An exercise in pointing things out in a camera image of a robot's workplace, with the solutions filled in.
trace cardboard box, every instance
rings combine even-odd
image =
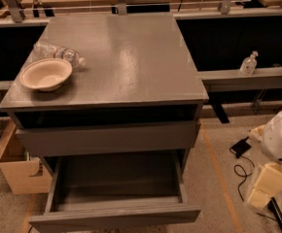
[[[26,160],[10,120],[0,138],[0,168],[13,194],[48,193],[52,175],[39,158]]]

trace floor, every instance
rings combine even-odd
[[[234,143],[247,136],[249,130],[266,124],[278,106],[265,105],[258,115],[253,114],[248,105],[225,106],[229,116],[229,123],[225,124],[220,123],[211,108],[204,108],[195,148],[184,173],[189,203],[201,208],[196,222],[83,233],[281,232],[268,209],[251,208],[242,202],[237,190],[244,178],[234,173],[236,164],[241,165],[247,174],[254,174],[240,187],[246,200],[254,182],[251,177],[255,177],[259,167],[269,162],[262,154],[260,144],[248,140],[251,148],[244,154],[254,162],[255,168],[247,159],[236,159],[229,151]],[[46,194],[14,195],[0,171],[0,233],[36,233],[27,220],[31,215],[43,213],[46,197]],[[276,200],[282,211],[282,192]]]

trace cabinet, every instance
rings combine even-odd
[[[30,223],[62,232],[195,221],[182,173],[207,94],[173,16],[56,17],[41,38],[88,64],[54,92],[16,78],[0,104],[53,172],[45,213]]]

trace bowl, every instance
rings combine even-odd
[[[72,69],[66,60],[47,58],[29,64],[21,71],[19,79],[29,89],[52,91],[62,86]]]

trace drawer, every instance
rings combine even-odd
[[[41,233],[194,222],[181,174],[176,150],[63,156],[29,222]]]
[[[20,129],[17,136],[32,156],[63,156],[141,150],[190,149],[195,120],[65,128]]]

